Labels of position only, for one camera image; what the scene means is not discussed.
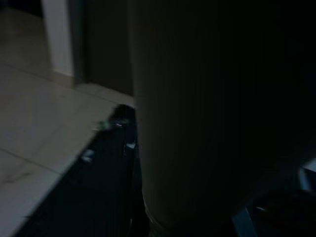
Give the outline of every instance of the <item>white floor tile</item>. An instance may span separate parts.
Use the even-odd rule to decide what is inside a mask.
[[[42,77],[44,79],[52,79],[51,63],[48,60],[42,60],[32,65],[25,66],[21,70]]]
[[[14,74],[16,70],[12,67],[9,67],[5,64],[1,64],[0,62],[0,83],[7,78],[11,77],[12,74]]]
[[[88,98],[23,72],[2,78],[0,148],[30,158]]]
[[[102,87],[95,95],[118,104],[126,104],[135,107],[134,98],[132,96],[119,93],[112,89]]]
[[[0,236],[23,222],[61,177],[59,174],[0,151]]]
[[[111,114],[116,104],[103,99],[90,98],[83,109],[73,115],[69,123],[34,154],[32,161],[63,173],[95,135],[92,127]]]
[[[26,218],[18,217],[18,218],[5,218],[1,220],[0,223],[0,236],[1,237],[12,237],[21,226],[25,223]]]
[[[77,91],[81,91],[89,95],[96,95],[96,93],[102,89],[102,86],[92,83],[83,83],[76,86]]]
[[[0,60],[17,68],[49,60],[41,18],[7,9],[0,12]]]

